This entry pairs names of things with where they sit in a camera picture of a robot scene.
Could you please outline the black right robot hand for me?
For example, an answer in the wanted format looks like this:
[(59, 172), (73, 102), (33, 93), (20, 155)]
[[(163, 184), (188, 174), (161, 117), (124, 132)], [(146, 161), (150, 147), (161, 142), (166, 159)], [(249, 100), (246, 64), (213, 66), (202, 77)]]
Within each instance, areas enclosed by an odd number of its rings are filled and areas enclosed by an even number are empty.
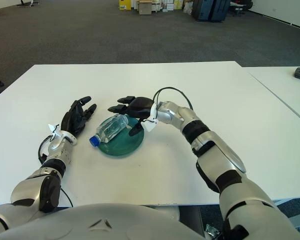
[(147, 97), (126, 96), (117, 100), (118, 105), (111, 106), (109, 112), (128, 115), (131, 118), (138, 119), (138, 122), (129, 131), (129, 136), (133, 137), (141, 132), (144, 128), (141, 122), (150, 117), (150, 111), (154, 101)]

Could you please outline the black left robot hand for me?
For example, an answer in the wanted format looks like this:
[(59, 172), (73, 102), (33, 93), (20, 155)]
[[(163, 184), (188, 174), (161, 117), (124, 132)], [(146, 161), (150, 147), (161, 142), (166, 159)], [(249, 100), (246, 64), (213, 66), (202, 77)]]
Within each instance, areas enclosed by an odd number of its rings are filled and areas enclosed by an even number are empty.
[(75, 137), (83, 131), (86, 122), (89, 121), (97, 109), (97, 105), (94, 103), (86, 110), (83, 110), (83, 106), (91, 99), (90, 96), (85, 96), (72, 103), (70, 109), (65, 113), (61, 121), (60, 129), (62, 131), (69, 132)]

